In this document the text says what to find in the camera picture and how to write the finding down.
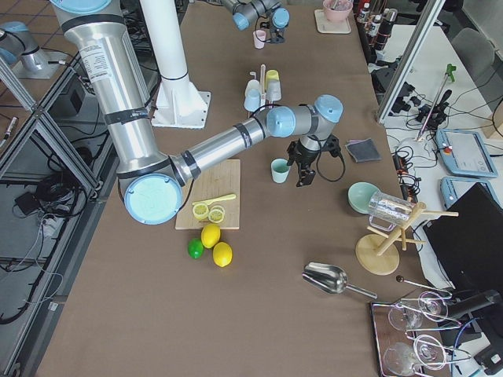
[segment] metal ice scoop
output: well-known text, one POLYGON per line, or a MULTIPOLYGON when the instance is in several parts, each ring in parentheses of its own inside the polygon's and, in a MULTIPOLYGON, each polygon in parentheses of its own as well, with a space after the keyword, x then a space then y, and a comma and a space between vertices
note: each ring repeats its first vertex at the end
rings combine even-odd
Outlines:
POLYGON ((304 280, 309 281, 315 287, 331 294, 342 293, 347 288, 351 291, 369 296, 374 300, 377 295, 366 289, 357 287, 347 282, 347 274, 336 265, 326 265, 325 263, 310 262, 304 266, 302 274, 304 280))

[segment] yellow spoon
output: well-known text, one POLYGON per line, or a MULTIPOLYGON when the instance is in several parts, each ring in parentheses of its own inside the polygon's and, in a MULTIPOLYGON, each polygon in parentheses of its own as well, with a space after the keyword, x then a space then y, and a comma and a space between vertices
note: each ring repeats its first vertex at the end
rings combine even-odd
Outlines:
POLYGON ((227 194, 224 196, 219 196, 218 198, 201 200, 199 202, 192 203, 192 205, 196 206, 197 204, 206 204, 207 206, 209 206, 210 204, 212 204, 214 202, 223 202, 225 200, 232 200, 232 199, 236 199, 236 194, 227 194))

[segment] black monitor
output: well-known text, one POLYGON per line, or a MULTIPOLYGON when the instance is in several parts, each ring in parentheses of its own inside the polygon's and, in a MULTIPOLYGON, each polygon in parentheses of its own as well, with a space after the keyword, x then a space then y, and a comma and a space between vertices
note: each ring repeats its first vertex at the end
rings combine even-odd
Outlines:
MULTIPOLYGON (((449 209, 459 217, 441 217, 424 226, 428 240, 456 286, 474 294, 496 290, 503 296, 503 210, 480 184, 449 209)), ((503 355, 503 305, 473 313, 493 348, 503 355)))

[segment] robotic arm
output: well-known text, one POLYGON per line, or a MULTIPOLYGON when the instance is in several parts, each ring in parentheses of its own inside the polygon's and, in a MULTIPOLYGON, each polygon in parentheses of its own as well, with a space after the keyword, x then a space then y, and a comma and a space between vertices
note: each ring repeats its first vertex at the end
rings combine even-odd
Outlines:
POLYGON ((118 2, 51 1, 65 37, 79 47, 119 156, 117 177, 124 204, 139 222, 155 225, 170 220, 182 205, 182 186, 189 179, 269 136, 305 135, 295 143, 290 159, 290 164, 295 161, 304 170, 331 140, 343 106, 335 97, 323 95, 314 105, 264 109, 179 155, 167 156, 157 148, 135 82, 118 2))
POLYGON ((259 17, 266 18, 260 27, 269 29, 268 43, 283 43, 285 28, 290 21, 288 10, 278 0, 251 0, 248 3, 239 0, 222 0, 222 4, 233 14, 233 20, 239 30, 248 28, 259 17))
POLYGON ((46 69, 49 61, 48 55, 40 49, 27 26, 19 21, 0 25, 0 57, 7 64, 14 64, 21 59, 23 67, 31 72, 46 69))

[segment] lemon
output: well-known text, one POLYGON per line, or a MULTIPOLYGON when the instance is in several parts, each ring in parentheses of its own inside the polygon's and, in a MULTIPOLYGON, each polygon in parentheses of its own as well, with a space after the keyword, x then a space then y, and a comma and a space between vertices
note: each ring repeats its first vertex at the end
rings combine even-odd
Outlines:
POLYGON ((220 241, 220 227, 216 224, 205 225, 201 232, 201 242, 204 247, 211 249, 220 241))
POLYGON ((223 221, 225 216, 226 210, 224 210, 222 206, 213 206, 207 216, 207 219, 215 224, 219 224, 223 221))
POLYGON ((233 260, 233 249, 225 242, 219 242, 213 248, 213 262, 220 267, 225 267, 233 260))
POLYGON ((199 203, 192 207, 192 213, 196 220, 204 220, 207 217, 208 212, 209 210, 207 205, 204 203, 199 203))

